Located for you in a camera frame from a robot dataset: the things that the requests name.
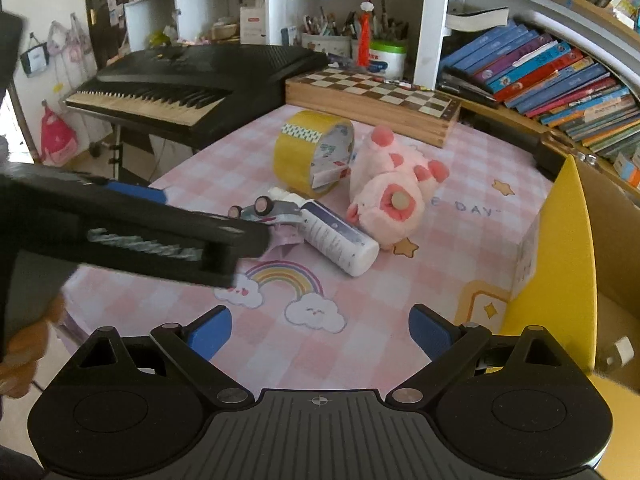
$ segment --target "metal screw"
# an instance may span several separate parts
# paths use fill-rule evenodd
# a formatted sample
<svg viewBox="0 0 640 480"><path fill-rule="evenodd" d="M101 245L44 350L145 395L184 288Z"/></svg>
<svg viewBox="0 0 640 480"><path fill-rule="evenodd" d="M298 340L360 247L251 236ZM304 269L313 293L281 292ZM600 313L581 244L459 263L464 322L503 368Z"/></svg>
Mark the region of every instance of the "metal screw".
<svg viewBox="0 0 640 480"><path fill-rule="evenodd" d="M249 395L240 388L226 388L218 393L218 400L225 404L237 404L246 400Z"/></svg>
<svg viewBox="0 0 640 480"><path fill-rule="evenodd" d="M398 388L391 396L403 404L415 404L422 400L422 392L415 388Z"/></svg>

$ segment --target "yellow star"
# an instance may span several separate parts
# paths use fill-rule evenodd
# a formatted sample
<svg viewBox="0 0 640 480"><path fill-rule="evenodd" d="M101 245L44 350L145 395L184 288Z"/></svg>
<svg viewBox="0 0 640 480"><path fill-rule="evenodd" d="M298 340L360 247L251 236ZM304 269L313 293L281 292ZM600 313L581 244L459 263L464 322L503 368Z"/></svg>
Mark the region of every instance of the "yellow star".
<svg viewBox="0 0 640 480"><path fill-rule="evenodd" d="M489 317L489 319L491 319L493 316L498 314L498 311L495 309L493 303L489 303L488 305L485 305L484 306L484 311L486 312L486 314Z"/></svg>
<svg viewBox="0 0 640 480"><path fill-rule="evenodd" d="M397 244L394 244L394 254L400 256L401 254L407 258L413 258L415 251L420 247L414 244L409 238L400 240Z"/></svg>
<svg viewBox="0 0 640 480"><path fill-rule="evenodd" d="M494 180L494 184L492 185L492 187L500 191L504 196L515 195L509 184L505 184L504 182L500 182L499 180Z"/></svg>

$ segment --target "human hand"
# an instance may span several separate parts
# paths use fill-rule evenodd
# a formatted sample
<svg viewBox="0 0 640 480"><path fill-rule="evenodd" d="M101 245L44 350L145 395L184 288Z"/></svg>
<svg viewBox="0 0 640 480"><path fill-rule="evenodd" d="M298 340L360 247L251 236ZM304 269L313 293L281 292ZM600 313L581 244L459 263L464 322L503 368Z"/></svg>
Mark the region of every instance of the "human hand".
<svg viewBox="0 0 640 480"><path fill-rule="evenodd" d="M47 313L39 321L23 328L11 338L6 355L0 363L0 396L19 399L28 393L38 360L47 350L47 321L60 322L64 311L65 300L59 294L51 301Z"/></svg>

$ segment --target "toy car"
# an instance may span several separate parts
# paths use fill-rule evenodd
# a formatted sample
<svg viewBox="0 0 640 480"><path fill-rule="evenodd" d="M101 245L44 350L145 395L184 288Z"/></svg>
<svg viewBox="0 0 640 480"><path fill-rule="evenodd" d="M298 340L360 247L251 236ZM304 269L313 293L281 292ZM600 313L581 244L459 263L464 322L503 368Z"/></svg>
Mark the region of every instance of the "toy car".
<svg viewBox="0 0 640 480"><path fill-rule="evenodd" d="M233 205L229 208L227 216L267 225L299 224L303 221L300 208L296 204L272 200L268 196L259 196L253 205L245 208Z"/></svg>

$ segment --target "plush toy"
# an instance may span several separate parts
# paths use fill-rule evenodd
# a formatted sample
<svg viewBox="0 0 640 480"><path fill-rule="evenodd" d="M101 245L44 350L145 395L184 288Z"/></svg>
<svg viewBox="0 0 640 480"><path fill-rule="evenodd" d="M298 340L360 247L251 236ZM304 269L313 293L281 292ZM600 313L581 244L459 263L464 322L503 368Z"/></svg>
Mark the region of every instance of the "plush toy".
<svg viewBox="0 0 640 480"><path fill-rule="evenodd" d="M391 129L377 126L351 168L347 220L389 249L418 228L426 204L448 176L444 164L427 160Z"/></svg>

